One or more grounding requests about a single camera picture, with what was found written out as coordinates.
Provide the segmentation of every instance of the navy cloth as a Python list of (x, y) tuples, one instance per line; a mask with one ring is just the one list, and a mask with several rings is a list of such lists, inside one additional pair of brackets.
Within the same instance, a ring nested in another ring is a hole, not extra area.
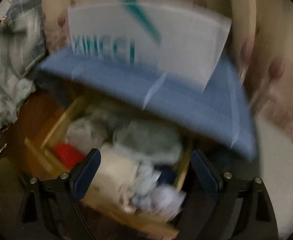
[(161, 175), (157, 180), (157, 185), (173, 185), (176, 179), (176, 173), (171, 166), (155, 166), (155, 170), (161, 171)]
[(257, 155), (246, 95), (226, 55), (220, 58), (204, 92), (169, 74), (73, 54), (69, 46), (38, 67), (206, 135), (249, 161)]

